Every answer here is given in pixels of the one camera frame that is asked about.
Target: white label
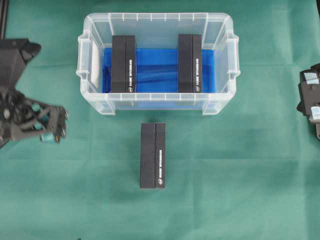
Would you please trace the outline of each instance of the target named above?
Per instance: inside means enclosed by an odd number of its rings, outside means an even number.
[[[132,87],[132,59],[129,60],[129,86]]]
[[[162,150],[159,150],[159,180],[162,179]]]
[[[199,86],[199,58],[195,59],[195,85]]]

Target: blue plastic sheet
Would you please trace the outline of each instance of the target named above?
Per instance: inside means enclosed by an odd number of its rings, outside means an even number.
[[[178,92],[178,50],[137,48],[136,92]],[[202,92],[215,92],[214,51],[202,50]],[[103,91],[111,91],[112,48],[104,49]]]

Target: black box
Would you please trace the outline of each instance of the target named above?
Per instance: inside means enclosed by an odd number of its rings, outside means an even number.
[[[202,93],[202,38],[199,34],[178,36],[179,93]]]
[[[125,92],[136,92],[136,37],[125,36]]]
[[[192,93],[192,35],[178,35],[178,91]]]
[[[202,93],[201,35],[192,35],[192,92]]]
[[[140,188],[165,188],[166,125],[141,124]]]
[[[112,36],[111,93],[126,92],[126,36]]]

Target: green cloth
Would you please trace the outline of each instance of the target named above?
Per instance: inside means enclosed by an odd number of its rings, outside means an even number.
[[[80,93],[77,37],[98,12],[224,12],[239,36],[237,93],[200,111],[97,113]],[[0,239],[317,240],[320,142],[297,110],[319,63],[315,0],[11,0],[7,38],[40,54],[17,88],[69,110],[67,139],[0,150]],[[166,189],[140,190],[143,122],[166,123]]]

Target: cable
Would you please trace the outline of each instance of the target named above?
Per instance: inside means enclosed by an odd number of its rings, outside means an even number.
[[[9,0],[0,0],[0,39],[4,39],[6,35],[8,5]]]
[[[318,7],[318,13],[320,15],[320,0],[316,0],[316,6]]]

